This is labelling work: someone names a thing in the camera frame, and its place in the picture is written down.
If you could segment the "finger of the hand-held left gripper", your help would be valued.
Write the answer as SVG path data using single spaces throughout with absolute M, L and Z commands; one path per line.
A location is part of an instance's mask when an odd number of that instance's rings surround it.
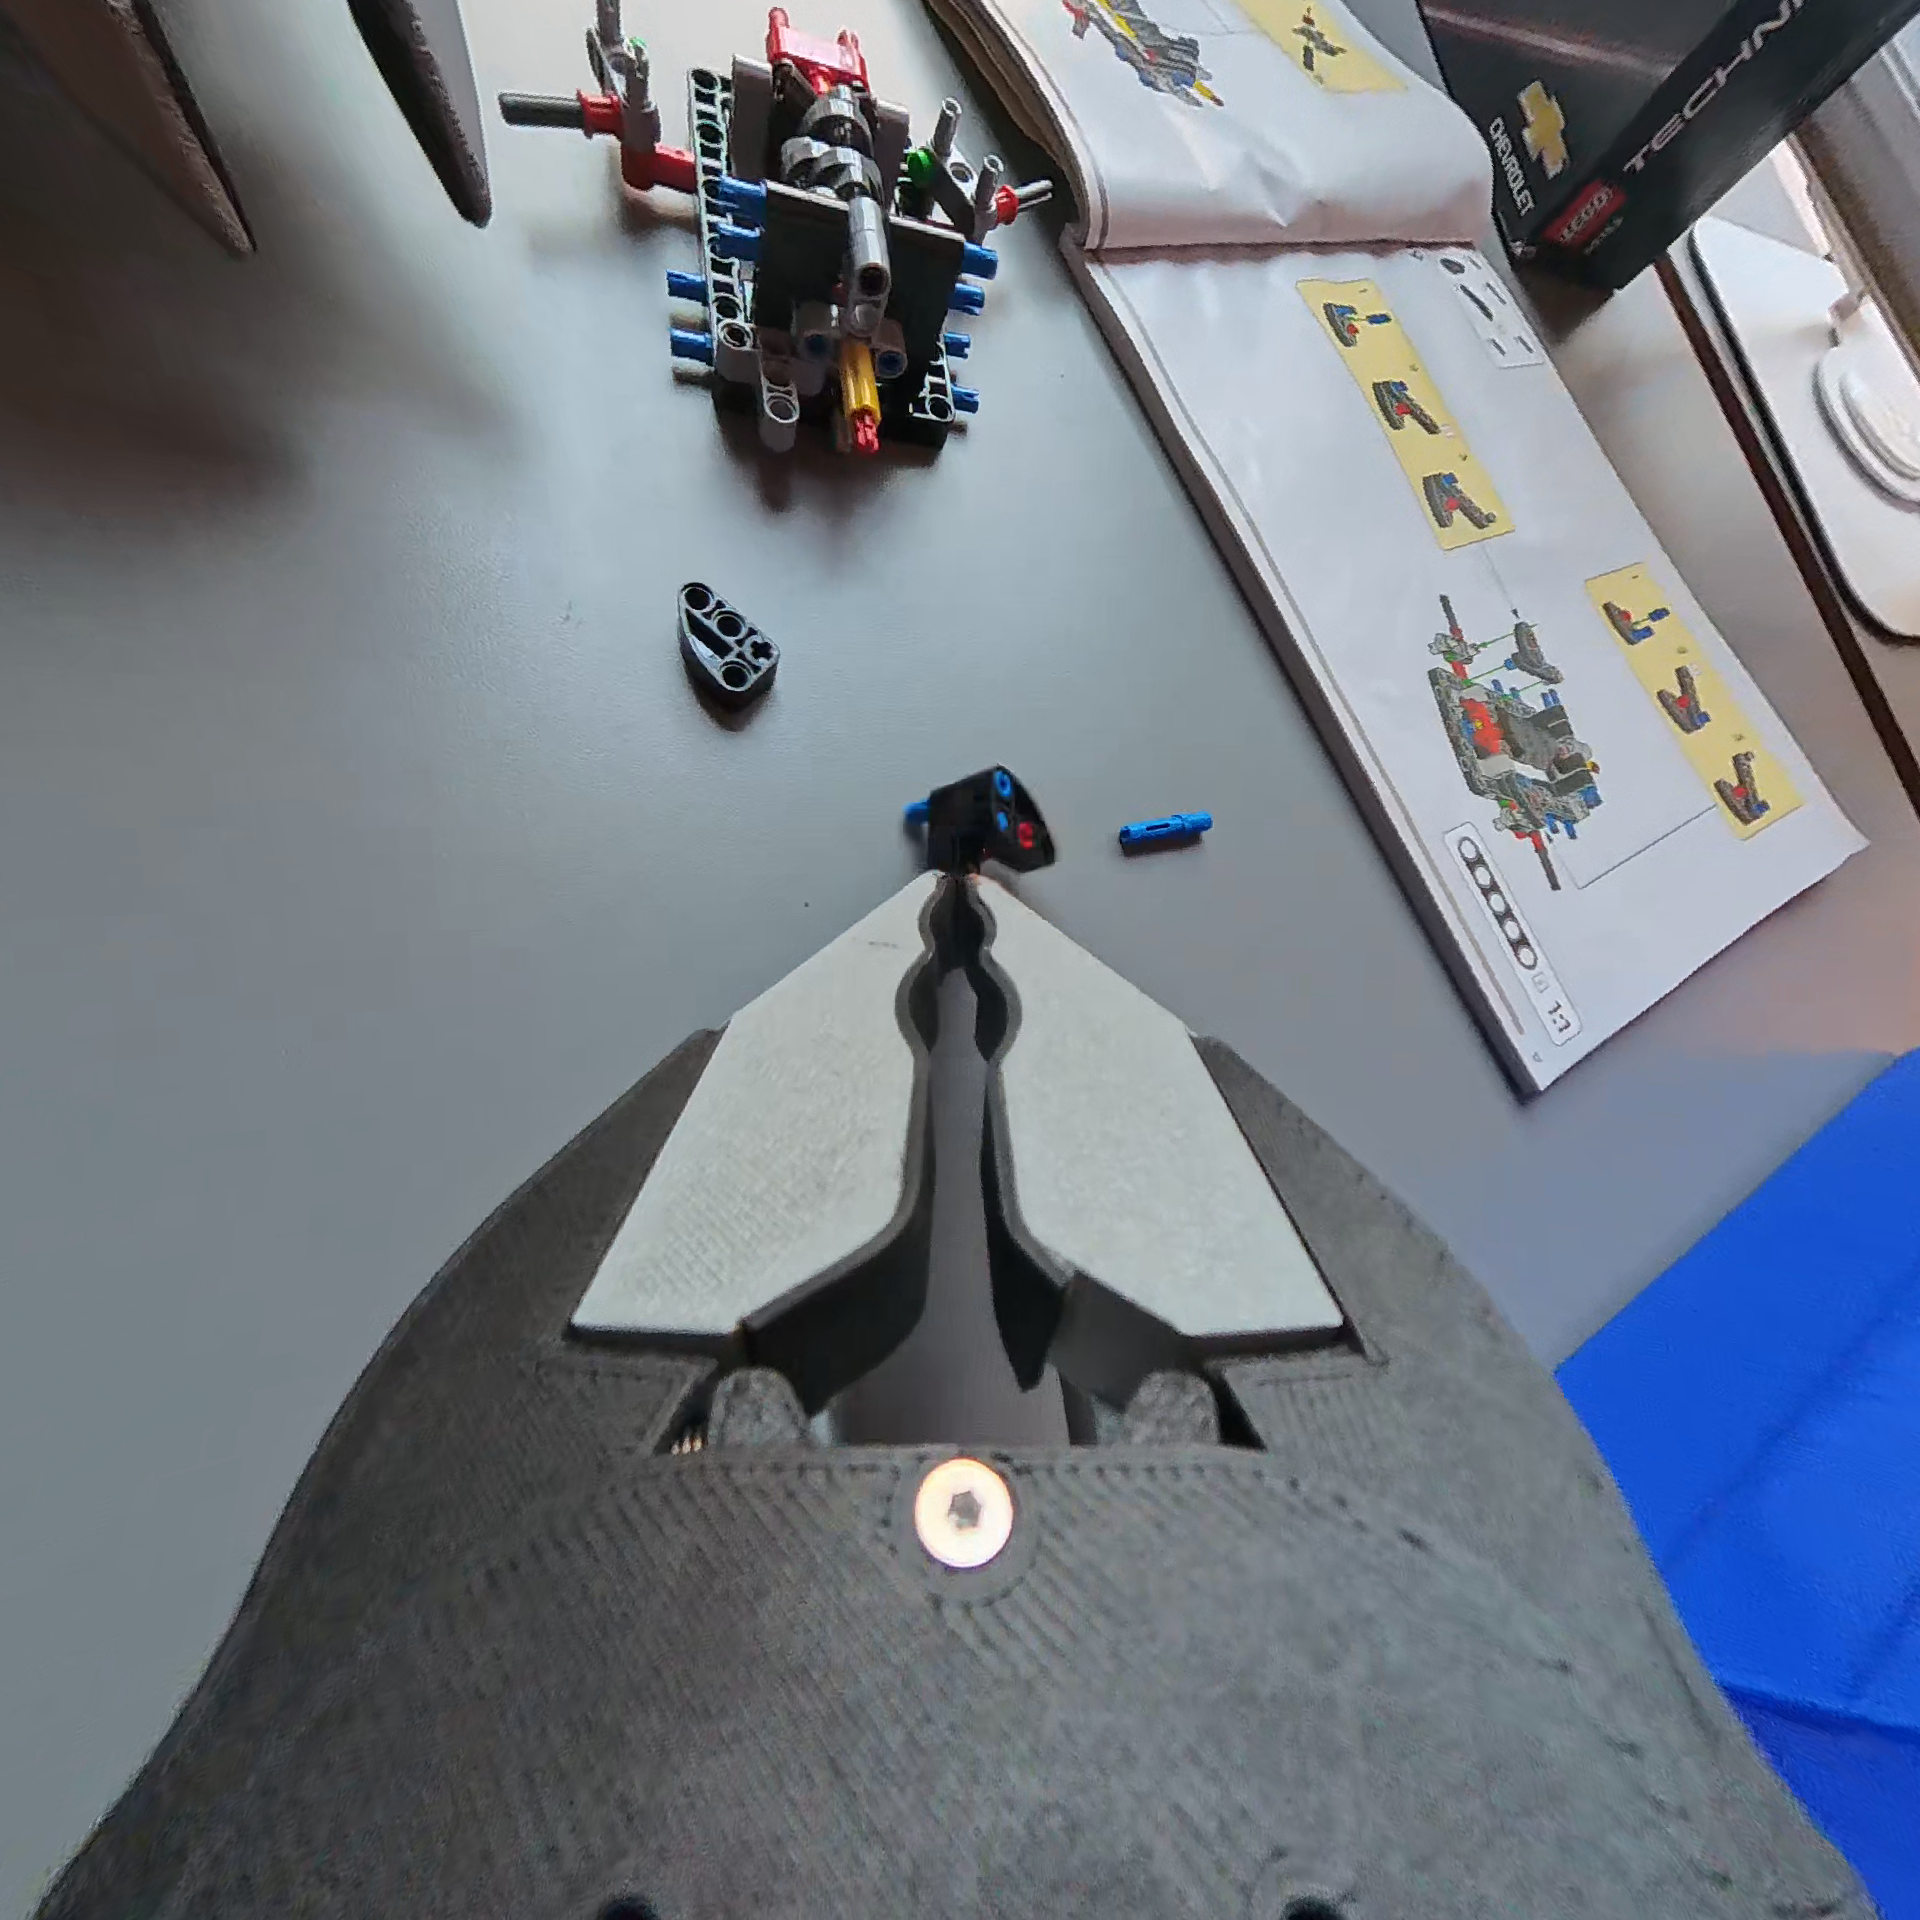
M 349 2 L 353 23 L 449 201 L 491 220 L 482 102 L 458 2 Z
M 257 240 L 153 4 L 4 2 L 4 30 L 158 193 L 234 256 Z

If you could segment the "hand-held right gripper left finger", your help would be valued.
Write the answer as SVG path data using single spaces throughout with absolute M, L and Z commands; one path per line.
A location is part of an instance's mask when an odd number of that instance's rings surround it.
M 727 1022 L 575 1338 L 767 1370 L 804 1412 L 905 1342 L 929 1289 L 941 892 L 913 878 Z

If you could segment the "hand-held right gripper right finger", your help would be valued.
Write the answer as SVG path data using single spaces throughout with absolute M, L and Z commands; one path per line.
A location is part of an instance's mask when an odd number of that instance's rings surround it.
M 991 1307 L 1021 1386 L 1349 1340 L 1183 1020 L 995 880 L 964 886 Z

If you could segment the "black lego beam red pin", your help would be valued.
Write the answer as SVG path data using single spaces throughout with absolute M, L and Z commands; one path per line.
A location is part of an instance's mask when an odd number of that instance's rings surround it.
M 978 873 L 997 862 L 1010 873 L 1053 864 L 1055 846 L 1026 787 L 1004 767 L 937 787 L 902 810 L 902 828 L 924 833 L 937 873 Z

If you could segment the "lego engine frame assembly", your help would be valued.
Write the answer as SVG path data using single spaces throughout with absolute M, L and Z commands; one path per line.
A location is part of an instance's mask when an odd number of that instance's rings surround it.
M 955 142 L 962 107 L 943 102 L 925 138 L 883 99 L 852 30 L 822 36 L 783 7 L 765 14 L 761 56 L 729 71 L 687 71 L 687 144 L 663 139 L 651 57 L 617 2 L 583 36 L 591 84 L 572 95 L 499 95 L 513 129 L 563 129 L 617 146 L 621 185 L 683 194 L 700 267 L 671 272 L 677 363 L 714 402 L 753 417 L 759 442 L 789 454 L 821 433 L 837 454 L 940 450 L 978 410 L 953 367 L 999 272 L 997 228 L 1052 200 L 997 156 Z

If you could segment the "black bent lego beam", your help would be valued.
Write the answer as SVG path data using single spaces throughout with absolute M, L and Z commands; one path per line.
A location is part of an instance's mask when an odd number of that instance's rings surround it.
M 706 584 L 679 590 L 679 652 L 690 684 L 727 711 L 745 711 L 772 690 L 779 647 Z

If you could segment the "lego instruction booklet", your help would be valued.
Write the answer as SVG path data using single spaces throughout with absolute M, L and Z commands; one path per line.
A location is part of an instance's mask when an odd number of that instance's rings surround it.
M 1479 252 L 1370 4 L 933 4 L 1505 1072 L 1545 1094 L 1863 849 Z

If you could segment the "black lego set box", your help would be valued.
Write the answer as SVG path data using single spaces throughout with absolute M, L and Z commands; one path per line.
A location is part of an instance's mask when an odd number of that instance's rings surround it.
M 1421 2 L 1518 264 L 1626 288 L 1916 18 L 1916 2 Z

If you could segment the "blue plastic bin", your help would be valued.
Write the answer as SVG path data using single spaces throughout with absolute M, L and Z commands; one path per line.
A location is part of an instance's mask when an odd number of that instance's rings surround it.
M 1556 1370 L 1697 1650 L 1917 1916 L 1917 1056 Z

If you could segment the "white monitor stand base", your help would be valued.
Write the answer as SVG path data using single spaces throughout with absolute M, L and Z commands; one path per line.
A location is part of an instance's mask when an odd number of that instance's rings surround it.
M 1836 264 L 1716 215 L 1690 239 L 1823 561 L 1867 626 L 1917 643 L 1917 384 Z

